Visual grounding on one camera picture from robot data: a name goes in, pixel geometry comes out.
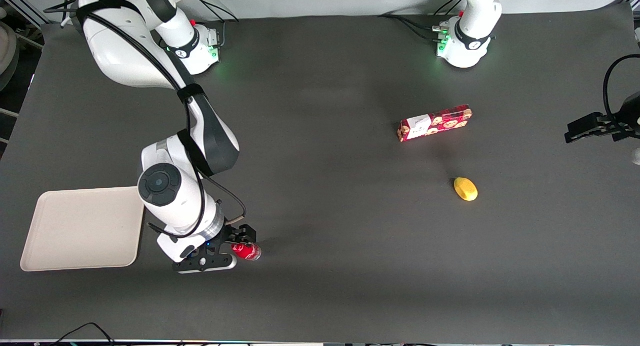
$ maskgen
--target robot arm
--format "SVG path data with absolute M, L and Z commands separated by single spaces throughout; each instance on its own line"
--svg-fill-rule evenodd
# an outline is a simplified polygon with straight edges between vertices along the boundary
M 188 131 L 144 148 L 137 184 L 146 208 L 166 223 L 158 245 L 180 262 L 224 226 L 222 209 L 205 193 L 198 172 L 211 175 L 233 167 L 238 141 L 183 63 L 154 43 L 134 4 L 78 0 L 78 5 L 91 54 L 107 77 L 127 86 L 174 89 L 194 119 Z
M 615 60 L 606 70 L 602 84 L 603 102 L 605 115 L 600 112 L 590 113 L 578 120 L 567 124 L 568 132 L 564 134 L 567 143 L 590 136 L 611 135 L 613 141 L 624 138 L 640 139 L 640 92 L 624 100 L 620 110 L 616 113 L 611 111 L 609 105 L 609 79 L 611 73 L 619 63 L 626 59 L 640 58 L 640 54 L 628 54 Z M 633 153 L 633 163 L 640 164 L 640 148 Z
M 201 74 L 219 59 L 218 34 L 192 25 L 176 2 L 181 0 L 127 0 L 137 8 L 147 29 L 155 29 L 190 74 Z
M 462 17 L 452 17 L 433 28 L 441 40 L 436 55 L 455 67 L 476 65 L 487 54 L 491 31 L 502 13 L 499 0 L 466 0 Z

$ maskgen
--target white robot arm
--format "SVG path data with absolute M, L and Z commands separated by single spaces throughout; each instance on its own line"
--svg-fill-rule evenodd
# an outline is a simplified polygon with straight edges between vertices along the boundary
M 433 28 L 441 39 L 437 56 L 459 68 L 475 65 L 487 54 L 491 31 L 502 13 L 499 0 L 466 0 L 462 17 L 452 17 Z
M 140 198 L 166 223 L 157 243 L 174 262 L 181 262 L 224 226 L 220 206 L 202 188 L 199 172 L 213 175 L 233 167 L 240 148 L 206 95 L 174 54 L 156 45 L 149 23 L 130 0 L 78 0 L 91 54 L 102 72 L 133 87 L 176 90 L 185 104 L 187 130 L 142 151 Z M 235 257 L 225 268 L 235 266 Z
M 181 0 L 126 0 L 137 8 L 146 28 L 155 29 L 190 74 L 201 74 L 219 60 L 218 34 L 193 25 L 178 8 Z

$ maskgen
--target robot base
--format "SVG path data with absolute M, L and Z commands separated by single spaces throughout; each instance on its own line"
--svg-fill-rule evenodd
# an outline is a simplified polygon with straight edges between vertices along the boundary
M 187 54 L 181 50 L 173 50 L 180 58 L 190 74 L 197 75 L 205 72 L 211 65 L 220 60 L 220 48 L 218 47 L 218 32 L 208 29 L 203 25 L 195 25 L 198 33 L 198 44 Z
M 440 28 L 446 27 L 447 29 L 454 29 L 455 24 L 460 20 L 459 16 L 455 16 L 441 22 Z M 468 50 L 464 43 L 458 40 L 455 33 L 451 33 L 451 36 L 438 43 L 438 49 L 436 50 L 436 56 L 444 58 L 450 65 L 458 68 L 469 68 L 475 66 L 480 58 L 487 54 L 487 45 L 491 41 L 491 38 L 487 38 L 487 41 L 482 45 L 478 45 L 475 50 Z
M 236 266 L 238 259 L 233 254 L 220 253 L 220 246 L 223 243 L 249 244 L 255 241 L 256 230 L 251 226 L 242 225 L 235 229 L 230 225 L 224 225 L 220 233 L 192 251 L 182 261 L 174 262 L 172 268 L 178 273 L 230 270 Z

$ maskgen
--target cable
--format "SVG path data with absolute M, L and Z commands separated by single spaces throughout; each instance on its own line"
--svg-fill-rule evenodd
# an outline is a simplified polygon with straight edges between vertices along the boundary
M 231 198 L 233 198 L 233 200 L 235 200 L 240 205 L 240 207 L 242 207 L 242 214 L 229 221 L 226 221 L 224 223 L 225 225 L 233 225 L 234 223 L 242 220 L 247 215 L 247 207 L 245 207 L 245 204 L 242 202 L 242 200 L 240 200 L 240 198 L 238 198 L 238 196 L 234 195 L 233 192 L 229 191 L 221 184 L 215 182 L 215 180 L 211 179 L 211 177 L 208 177 L 207 175 L 202 175 L 202 177 L 204 177 L 205 180 L 208 180 L 208 182 L 211 182 L 211 184 L 213 184 L 215 187 L 221 189 L 227 195 L 231 196 Z
M 217 19 L 219 19 L 219 20 L 220 20 L 220 22 L 222 22 L 222 23 L 224 23 L 224 22 L 225 22 L 225 20 L 223 20 L 223 19 L 222 19 L 222 17 L 221 17 L 220 15 L 218 15 L 218 13 L 216 13 L 213 9 L 211 9 L 211 8 L 206 4 L 206 2 L 205 2 L 204 0 L 199 0 L 199 1 L 200 1 L 200 3 L 202 3 L 202 4 L 206 7 L 206 9 L 210 10 L 210 11 L 211 11 L 211 13 L 213 13 L 213 14 L 217 17 Z
M 438 12 L 440 12 L 440 11 L 441 11 L 441 9 L 445 8 L 445 6 L 446 6 L 447 4 L 450 4 L 450 3 L 451 3 L 451 2 L 453 2 L 453 1 L 454 1 L 454 0 L 448 0 L 448 2 L 447 2 L 447 3 L 445 3 L 445 4 L 443 4 L 440 8 L 438 8 L 438 9 L 433 13 L 433 15 L 432 15 L 432 16 L 437 15 L 437 14 L 438 14 Z M 454 6 L 453 6 L 451 9 L 455 8 L 455 6 L 457 6 L 461 1 L 462 1 L 462 0 L 459 0 L 456 4 L 454 4 Z M 398 16 L 398 15 L 393 15 L 392 13 L 393 13 L 393 12 L 384 13 L 384 14 L 382 14 L 382 15 L 379 15 L 378 17 L 381 17 L 381 18 L 393 18 L 393 19 L 395 19 L 395 20 L 399 20 L 400 22 L 402 22 L 402 24 L 404 24 L 405 26 L 407 26 L 407 27 L 408 27 L 408 28 L 409 28 L 413 33 L 415 33 L 416 35 L 418 35 L 418 36 L 419 36 L 420 38 L 422 38 L 423 40 L 434 40 L 434 39 L 435 39 L 435 38 L 426 37 L 425 35 L 418 33 L 415 29 L 413 29 L 413 28 L 412 28 L 412 26 L 413 26 L 413 27 L 418 28 L 418 29 L 430 30 L 430 29 L 432 29 L 430 26 L 421 25 L 421 24 L 419 24 L 418 22 L 414 22 L 414 21 L 412 21 L 412 20 L 408 19 L 407 17 L 402 17 L 402 16 Z
M 62 22 L 64 22 L 65 19 L 67 19 L 67 13 L 66 12 L 62 12 L 62 20 L 60 21 L 60 24 L 61 24 L 60 28 L 64 27 L 64 25 L 62 25 Z
M 44 13 L 55 13 L 55 12 L 48 12 L 48 11 L 52 11 L 52 10 L 54 10 L 54 9 L 61 8 L 62 6 L 68 6 L 69 4 L 72 4 L 72 3 L 73 3 L 73 2 L 75 2 L 75 1 L 77 1 L 77 0 L 68 0 L 68 1 L 66 1 L 66 2 L 62 2 L 61 4 L 56 4 L 55 6 L 52 6 L 52 7 L 49 7 L 49 8 L 47 8 L 47 9 L 45 9 L 43 12 L 44 12 Z M 68 12 L 69 12 L 69 11 L 76 12 L 76 10 L 75 10 L 75 9 L 71 9 L 71 10 L 67 10 L 67 11 L 68 11 Z
M 458 4 L 460 4 L 460 2 L 462 2 L 462 0 L 458 0 L 458 1 L 453 5 L 453 7 L 452 7 L 452 8 L 449 8 L 449 9 L 448 9 L 448 11 L 445 13 L 445 15 L 448 15 L 451 11 L 453 11 L 453 9 L 454 9 Z
M 207 5 L 207 4 L 208 4 L 208 5 L 210 5 L 210 6 L 211 6 L 211 7 L 213 7 L 213 8 L 217 8 L 217 9 L 219 9 L 220 11 L 222 11 L 222 12 L 224 12 L 224 13 L 227 13 L 227 15 L 230 15 L 231 17 L 233 17 L 233 19 L 234 19 L 236 22 L 240 22 L 240 20 L 238 20 L 238 18 L 237 18 L 233 13 L 231 13 L 231 12 L 227 11 L 226 9 L 224 9 L 224 8 L 222 8 L 222 7 L 220 7 L 220 6 L 216 6 L 215 4 L 211 4 L 211 3 L 209 3 L 209 2 L 207 2 L 207 1 L 205 1 L 205 0 L 199 0 L 199 1 L 201 1 L 201 2 L 202 2 L 202 4 L 204 4 L 204 5 Z
M 226 28 L 227 28 L 227 25 L 222 24 L 222 42 L 220 42 L 220 45 L 218 47 L 222 47 L 223 45 L 225 45 L 225 42 L 227 41 L 227 37 L 225 36 Z
M 407 22 L 405 22 L 405 21 L 403 21 L 403 20 L 400 20 L 400 22 L 401 22 L 403 25 L 405 25 L 407 28 L 409 28 L 409 29 L 410 29 L 413 33 L 415 33 L 418 37 L 422 38 L 423 40 L 428 40 L 428 41 L 435 40 L 435 38 L 430 38 L 430 37 L 427 37 L 427 36 L 425 36 L 425 35 L 423 35 L 423 34 L 420 34 L 418 31 L 416 31 L 416 29 L 414 29 L 413 27 L 411 27 L 411 25 L 410 25 L 409 23 L 407 23 Z
M 451 2 L 453 2 L 454 0 L 449 0 L 447 3 L 443 4 L 440 8 L 438 8 L 433 15 L 438 15 L 438 12 L 440 12 L 443 8 L 445 8 L 447 6 L 447 4 L 450 4 Z
M 407 18 L 407 17 L 402 17 L 402 16 L 398 16 L 398 15 L 389 15 L 389 14 L 387 14 L 387 13 L 385 13 L 384 15 L 379 15 L 378 17 L 382 17 L 382 18 L 393 18 L 394 20 L 399 20 L 399 21 L 401 21 L 401 22 L 402 22 L 402 21 L 404 21 L 404 22 L 407 22 L 407 23 L 409 23 L 410 25 L 414 26 L 415 28 L 419 28 L 419 29 L 429 29 L 429 30 L 431 29 L 431 27 L 429 27 L 429 26 L 425 26 L 425 25 L 421 25 L 421 24 L 418 24 L 418 23 L 416 23 L 416 22 L 414 22 L 414 21 L 410 20 L 410 19 L 409 19 L 409 18 Z
M 52 8 L 47 8 L 44 11 L 42 11 L 42 13 L 64 13 L 64 12 L 75 12 L 77 11 L 77 9 L 71 9 L 71 8 L 61 8 L 61 9 L 53 9 Z
M 95 323 L 95 322 L 87 322 L 87 323 L 85 323 L 84 325 L 82 325 L 82 326 L 80 326 L 80 327 L 74 328 L 73 330 L 71 330 L 71 331 L 69 331 L 69 332 L 65 333 L 64 335 L 62 335 L 62 337 L 58 338 L 58 339 L 57 339 L 57 341 L 55 341 L 53 344 L 58 344 L 58 343 L 60 343 L 60 341 L 62 341 L 63 339 L 66 339 L 66 338 L 67 338 L 67 336 L 69 336 L 70 334 L 72 334 L 72 333 L 76 332 L 77 330 L 80 330 L 80 328 L 83 328 L 84 326 L 88 326 L 88 325 L 93 325 L 93 326 L 95 326 L 96 328 L 98 328 L 98 330 L 100 330 L 100 332 L 102 332 L 102 334 L 105 336 L 105 338 L 107 339 L 107 341 L 109 341 L 110 346 L 114 346 L 114 342 L 115 342 L 115 340 L 114 340 L 114 339 L 112 339 L 112 337 L 111 337 L 111 336 L 109 336 L 109 334 L 108 334 L 107 332 L 105 332 L 105 330 L 103 330 L 103 328 L 102 328 L 102 327 L 100 327 L 100 326 L 99 326 L 97 323 Z
M 620 125 L 620 123 L 618 123 L 618 121 L 615 120 L 609 106 L 609 77 L 611 76 L 611 72 L 613 72 L 613 69 L 618 65 L 618 63 L 629 58 L 640 58 L 640 54 L 627 54 L 626 56 L 620 57 L 608 67 L 608 70 L 606 70 L 606 74 L 604 75 L 604 82 L 602 84 L 602 100 L 604 101 L 604 110 L 606 112 L 606 116 L 611 120 L 611 122 L 613 122 L 615 129 L 617 129 L 618 132 L 624 134 L 627 137 L 640 139 L 640 136 L 638 136 L 634 132 L 627 131 Z

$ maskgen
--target black velcro strap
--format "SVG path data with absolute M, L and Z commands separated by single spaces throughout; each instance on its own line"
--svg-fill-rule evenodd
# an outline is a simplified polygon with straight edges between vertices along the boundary
M 173 52 L 178 58 L 187 58 L 192 53 L 192 50 L 198 47 L 200 43 L 200 32 L 195 31 L 193 33 L 193 38 L 189 43 L 183 45 L 182 47 L 167 47 L 169 51 Z
M 176 16 L 176 7 L 169 0 L 145 0 L 151 11 L 163 23 L 169 22 Z
M 126 0 L 96 0 L 93 3 L 85 4 L 84 6 L 78 8 L 77 11 L 75 11 L 75 15 L 78 17 L 78 20 L 80 20 L 80 24 L 84 24 L 85 18 L 87 18 L 87 15 L 89 13 L 93 13 L 101 9 L 123 7 L 135 11 L 142 17 L 142 13 L 138 11 L 137 7 L 134 6 L 133 3 Z
M 204 154 L 202 154 L 201 149 L 189 134 L 189 131 L 183 129 L 182 131 L 178 132 L 178 139 L 180 139 L 180 142 L 184 146 L 184 149 L 187 152 L 191 163 L 196 166 L 196 169 L 206 177 L 213 176 L 213 172 L 211 171 L 211 168 L 209 167 Z
M 487 40 L 491 36 L 489 35 L 482 38 L 473 38 L 467 36 L 466 34 L 464 34 L 464 32 L 462 32 L 462 29 L 460 29 L 460 20 L 455 23 L 455 27 L 453 30 L 455 31 L 455 36 L 457 36 L 458 40 L 460 40 L 462 44 L 464 44 L 464 47 L 468 50 L 479 49 L 482 45 L 485 44 L 485 42 L 487 42 Z
M 197 84 L 197 83 L 192 83 L 192 84 L 188 84 L 186 85 L 184 88 L 178 90 L 177 92 L 178 94 L 178 98 L 180 98 L 181 102 L 185 102 L 187 100 L 187 98 L 194 96 L 194 95 L 204 95 L 204 97 L 206 97 L 207 95 L 205 95 L 204 90 L 202 89 L 202 87 Z

